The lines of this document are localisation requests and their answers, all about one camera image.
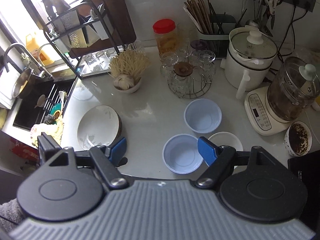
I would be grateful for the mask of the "steel pot in sink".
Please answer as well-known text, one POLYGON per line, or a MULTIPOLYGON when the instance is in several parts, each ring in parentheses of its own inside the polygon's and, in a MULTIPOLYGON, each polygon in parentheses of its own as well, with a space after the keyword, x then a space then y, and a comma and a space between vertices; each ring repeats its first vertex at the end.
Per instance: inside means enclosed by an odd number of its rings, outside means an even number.
POLYGON ((14 87, 12 89, 12 97, 23 99, 28 96, 34 85, 36 76, 33 74, 31 68, 25 69, 17 78, 14 87))

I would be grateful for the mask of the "cup with tea leaves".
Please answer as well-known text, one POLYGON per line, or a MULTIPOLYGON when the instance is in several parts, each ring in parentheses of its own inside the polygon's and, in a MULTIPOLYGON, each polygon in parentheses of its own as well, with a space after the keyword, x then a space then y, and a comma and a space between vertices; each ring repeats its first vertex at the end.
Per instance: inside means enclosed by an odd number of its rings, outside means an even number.
POLYGON ((302 121, 293 122, 285 133, 284 145, 293 157, 308 154, 312 146, 312 134, 307 124, 302 121))

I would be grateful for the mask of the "black metal knife rack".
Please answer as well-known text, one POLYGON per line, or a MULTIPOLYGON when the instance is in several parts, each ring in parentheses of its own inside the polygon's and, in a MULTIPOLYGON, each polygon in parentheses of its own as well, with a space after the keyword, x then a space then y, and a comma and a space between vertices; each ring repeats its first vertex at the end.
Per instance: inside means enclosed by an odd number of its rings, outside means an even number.
POLYGON ((72 7, 64 0, 42 0, 48 15, 47 25, 51 33, 45 37, 62 57, 65 63, 79 78, 110 74, 110 61, 107 50, 114 55, 120 53, 112 34, 116 29, 105 3, 95 5, 92 0, 78 0, 72 7), (71 58, 73 48, 87 48, 98 40, 109 39, 112 47, 84 56, 71 58))

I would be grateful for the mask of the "white electric cooking pot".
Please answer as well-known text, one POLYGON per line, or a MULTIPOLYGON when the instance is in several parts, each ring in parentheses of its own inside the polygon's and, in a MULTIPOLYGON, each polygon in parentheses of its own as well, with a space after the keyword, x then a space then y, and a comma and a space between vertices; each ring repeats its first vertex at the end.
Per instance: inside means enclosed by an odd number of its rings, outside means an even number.
POLYGON ((277 51, 275 42, 256 27, 247 25, 229 33, 227 56, 220 66, 227 81, 237 89, 237 99, 260 86, 277 51))

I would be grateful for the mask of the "glass health kettle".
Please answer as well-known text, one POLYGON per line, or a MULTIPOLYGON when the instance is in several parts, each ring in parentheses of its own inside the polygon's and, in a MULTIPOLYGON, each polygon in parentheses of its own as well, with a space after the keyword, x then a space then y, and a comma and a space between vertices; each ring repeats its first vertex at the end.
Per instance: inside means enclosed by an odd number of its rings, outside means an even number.
POLYGON ((263 136, 286 129, 319 96, 316 67, 298 57, 288 57, 271 84, 250 91, 244 100, 248 119, 263 136))

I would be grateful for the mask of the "yellow dish cloth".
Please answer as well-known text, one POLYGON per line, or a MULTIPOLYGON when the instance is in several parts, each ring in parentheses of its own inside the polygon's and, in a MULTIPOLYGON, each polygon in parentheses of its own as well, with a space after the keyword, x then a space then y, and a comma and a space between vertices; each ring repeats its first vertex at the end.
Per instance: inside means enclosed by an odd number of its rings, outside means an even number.
POLYGON ((61 144, 63 128, 64 122, 62 118, 57 119, 56 124, 35 124, 30 131, 31 144, 38 147, 37 137, 40 136, 42 132, 46 133, 46 135, 52 136, 58 144, 61 144))

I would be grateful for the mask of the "white ceramic bowl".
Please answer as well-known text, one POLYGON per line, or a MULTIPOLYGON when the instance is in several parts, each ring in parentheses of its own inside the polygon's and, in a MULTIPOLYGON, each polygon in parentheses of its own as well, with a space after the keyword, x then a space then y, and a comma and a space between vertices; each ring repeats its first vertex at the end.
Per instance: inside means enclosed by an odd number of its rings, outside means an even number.
MULTIPOLYGON (((235 148, 237 151, 243 151, 243 146, 239 138, 229 132, 217 132, 213 135, 211 135, 208 140, 215 144, 216 146, 231 146, 235 148)), ((215 153, 215 150, 211 150, 210 153, 210 160, 207 160, 207 158, 204 158, 206 164, 210 166, 213 161, 217 159, 217 153, 215 153)))

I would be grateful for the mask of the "dark wooden cutting board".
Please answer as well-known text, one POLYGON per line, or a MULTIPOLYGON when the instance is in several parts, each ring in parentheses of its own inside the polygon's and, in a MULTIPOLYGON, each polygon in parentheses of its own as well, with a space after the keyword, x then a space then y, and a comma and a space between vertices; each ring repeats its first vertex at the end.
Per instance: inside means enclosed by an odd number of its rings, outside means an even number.
MULTIPOLYGON (((108 13, 111 16, 112 24, 115 26, 112 38, 116 46, 123 44, 130 44, 135 42, 136 33, 131 22, 129 11, 127 9, 125 0, 92 0, 95 5, 105 3, 108 9, 108 13)), ((112 47, 112 43, 109 39, 98 40, 93 45, 87 48, 73 48, 70 51, 70 57, 76 58, 84 56, 89 53, 108 49, 112 47)))

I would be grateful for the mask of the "small bowl with garlic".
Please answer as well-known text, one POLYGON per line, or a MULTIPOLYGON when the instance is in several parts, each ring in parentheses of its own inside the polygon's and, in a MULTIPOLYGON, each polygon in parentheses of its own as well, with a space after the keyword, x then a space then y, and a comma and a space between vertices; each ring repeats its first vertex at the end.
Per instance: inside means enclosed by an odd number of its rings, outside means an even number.
POLYGON ((140 88, 141 83, 141 78, 136 82, 132 76, 120 75, 114 79, 113 86, 119 92, 132 94, 140 88))

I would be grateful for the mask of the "light blue plastic bowl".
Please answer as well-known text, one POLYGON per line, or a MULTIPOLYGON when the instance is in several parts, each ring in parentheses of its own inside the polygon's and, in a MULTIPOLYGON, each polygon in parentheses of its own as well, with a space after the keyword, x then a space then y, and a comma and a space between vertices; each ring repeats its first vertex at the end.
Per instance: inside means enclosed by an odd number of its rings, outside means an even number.
POLYGON ((221 124, 222 111, 209 99, 190 102, 183 113, 186 125, 195 133, 206 134, 215 131, 221 124))

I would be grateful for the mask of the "yellow detergent bottle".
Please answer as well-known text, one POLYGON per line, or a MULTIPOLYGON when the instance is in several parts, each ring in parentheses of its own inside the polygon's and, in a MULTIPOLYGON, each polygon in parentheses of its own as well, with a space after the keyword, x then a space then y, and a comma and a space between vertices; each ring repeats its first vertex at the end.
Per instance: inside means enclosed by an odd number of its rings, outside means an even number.
POLYGON ((28 49, 28 51, 33 55, 33 57, 35 57, 37 61, 39 61, 37 57, 37 51, 40 46, 48 43, 47 39, 43 34, 43 31, 38 30, 36 32, 29 33, 26 36, 25 41, 26 41, 26 48, 28 49))

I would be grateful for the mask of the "chopstick holder with chopsticks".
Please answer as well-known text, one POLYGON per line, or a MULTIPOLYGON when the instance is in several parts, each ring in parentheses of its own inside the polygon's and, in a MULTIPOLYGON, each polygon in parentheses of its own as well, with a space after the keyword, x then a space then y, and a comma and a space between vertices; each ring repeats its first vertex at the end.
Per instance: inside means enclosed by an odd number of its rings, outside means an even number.
POLYGON ((211 50, 218 59, 227 56, 229 33, 236 20, 227 14, 217 14, 212 3, 205 0, 185 0, 183 10, 196 28, 191 46, 196 50, 211 50))

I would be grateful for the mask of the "red-lid plastic jar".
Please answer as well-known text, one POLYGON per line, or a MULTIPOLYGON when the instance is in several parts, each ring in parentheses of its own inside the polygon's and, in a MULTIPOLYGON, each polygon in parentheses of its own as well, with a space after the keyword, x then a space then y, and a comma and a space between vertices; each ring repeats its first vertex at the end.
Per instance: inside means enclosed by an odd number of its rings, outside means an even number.
POLYGON ((173 20, 165 18, 158 20, 152 26, 159 55, 166 52, 175 52, 178 45, 176 24, 173 20))

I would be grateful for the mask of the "chrome kitchen faucet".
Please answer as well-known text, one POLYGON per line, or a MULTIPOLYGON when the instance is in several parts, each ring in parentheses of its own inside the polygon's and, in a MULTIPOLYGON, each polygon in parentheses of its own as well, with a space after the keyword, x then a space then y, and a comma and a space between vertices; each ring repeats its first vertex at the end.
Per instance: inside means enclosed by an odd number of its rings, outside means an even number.
POLYGON ((27 66, 20 59, 21 53, 25 53, 29 57, 29 60, 36 66, 36 69, 39 72, 36 76, 41 79, 53 79, 52 74, 45 68, 45 66, 37 61, 30 51, 19 42, 10 44, 3 54, 3 68, 7 73, 10 72, 9 66, 12 66, 19 74, 22 73, 23 67, 27 66))

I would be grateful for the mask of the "white leaf-pattern plate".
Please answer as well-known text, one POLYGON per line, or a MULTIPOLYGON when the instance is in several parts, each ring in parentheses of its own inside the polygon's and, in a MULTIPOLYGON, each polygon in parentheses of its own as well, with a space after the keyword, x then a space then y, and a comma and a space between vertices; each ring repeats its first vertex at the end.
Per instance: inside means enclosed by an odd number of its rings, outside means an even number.
POLYGON ((121 135, 121 130, 121 118, 112 107, 95 106, 79 122, 78 143, 83 150, 93 146, 109 146, 121 135))

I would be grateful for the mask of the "enoki mushroom bunch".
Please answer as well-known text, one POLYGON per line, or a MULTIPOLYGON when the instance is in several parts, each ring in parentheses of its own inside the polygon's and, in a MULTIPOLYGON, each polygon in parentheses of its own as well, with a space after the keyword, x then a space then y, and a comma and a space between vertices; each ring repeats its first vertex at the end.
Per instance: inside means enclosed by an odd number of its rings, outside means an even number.
POLYGON ((111 76, 128 75, 138 82, 149 65, 150 60, 144 53, 125 50, 110 61, 111 76))

